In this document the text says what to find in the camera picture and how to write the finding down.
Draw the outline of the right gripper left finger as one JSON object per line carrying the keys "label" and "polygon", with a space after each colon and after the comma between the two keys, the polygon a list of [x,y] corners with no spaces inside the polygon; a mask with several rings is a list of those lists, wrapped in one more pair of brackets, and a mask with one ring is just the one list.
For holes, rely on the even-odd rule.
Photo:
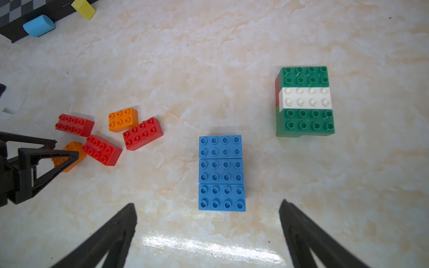
{"label": "right gripper left finger", "polygon": [[136,225],[135,205],[129,203],[53,267],[94,268],[102,258],[104,268],[124,267]]}

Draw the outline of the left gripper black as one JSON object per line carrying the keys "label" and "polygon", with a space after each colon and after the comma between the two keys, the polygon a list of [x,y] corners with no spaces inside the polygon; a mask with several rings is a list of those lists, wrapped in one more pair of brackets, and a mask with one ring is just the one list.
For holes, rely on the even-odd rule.
{"label": "left gripper black", "polygon": [[[18,155],[7,159],[6,142],[42,145],[41,149],[20,148]],[[79,152],[54,150],[56,140],[1,132],[1,207],[8,203],[20,204],[39,194],[61,172],[79,159]],[[45,173],[38,174],[42,160],[65,159]]]}

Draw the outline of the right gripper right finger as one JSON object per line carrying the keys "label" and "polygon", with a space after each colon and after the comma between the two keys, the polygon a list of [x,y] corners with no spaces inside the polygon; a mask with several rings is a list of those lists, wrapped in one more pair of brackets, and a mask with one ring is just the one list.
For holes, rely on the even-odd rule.
{"label": "right gripper right finger", "polygon": [[283,200],[279,217],[295,268],[316,268],[312,253],[315,253],[327,268],[367,267],[293,203]]}

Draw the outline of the small orange lego brick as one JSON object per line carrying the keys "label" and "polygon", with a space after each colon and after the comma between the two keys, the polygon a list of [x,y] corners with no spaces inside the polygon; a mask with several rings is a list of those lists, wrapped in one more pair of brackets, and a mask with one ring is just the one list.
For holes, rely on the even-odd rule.
{"label": "small orange lego brick", "polygon": [[108,115],[108,128],[115,133],[130,130],[138,124],[138,112],[133,108],[123,109]]}

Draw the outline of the long blue lego brick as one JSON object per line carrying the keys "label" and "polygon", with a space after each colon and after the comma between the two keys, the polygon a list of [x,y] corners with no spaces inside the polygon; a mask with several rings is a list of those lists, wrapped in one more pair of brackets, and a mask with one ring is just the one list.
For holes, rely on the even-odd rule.
{"label": "long blue lego brick", "polygon": [[242,136],[201,136],[200,159],[242,159]]}

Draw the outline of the white lego brick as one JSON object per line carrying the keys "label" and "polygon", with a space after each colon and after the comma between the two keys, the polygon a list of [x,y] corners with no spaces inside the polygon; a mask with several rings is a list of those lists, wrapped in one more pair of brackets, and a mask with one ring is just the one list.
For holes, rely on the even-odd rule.
{"label": "white lego brick", "polygon": [[329,87],[283,87],[279,92],[279,110],[332,109]]}

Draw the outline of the small red lego brick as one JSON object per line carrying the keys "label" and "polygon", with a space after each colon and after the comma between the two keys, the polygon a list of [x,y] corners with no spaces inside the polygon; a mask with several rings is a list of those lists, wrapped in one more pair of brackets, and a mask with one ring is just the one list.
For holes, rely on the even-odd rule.
{"label": "small red lego brick", "polygon": [[279,105],[279,76],[275,80],[275,106]]}

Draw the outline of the small green lego brick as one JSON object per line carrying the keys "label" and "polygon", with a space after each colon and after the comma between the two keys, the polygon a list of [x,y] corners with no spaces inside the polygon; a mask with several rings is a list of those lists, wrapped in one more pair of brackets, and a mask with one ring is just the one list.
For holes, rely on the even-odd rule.
{"label": "small green lego brick", "polygon": [[281,118],[280,118],[279,106],[276,106],[275,117],[276,117],[276,136],[280,137],[280,131],[282,130],[282,128],[281,128],[281,125],[280,125]]}

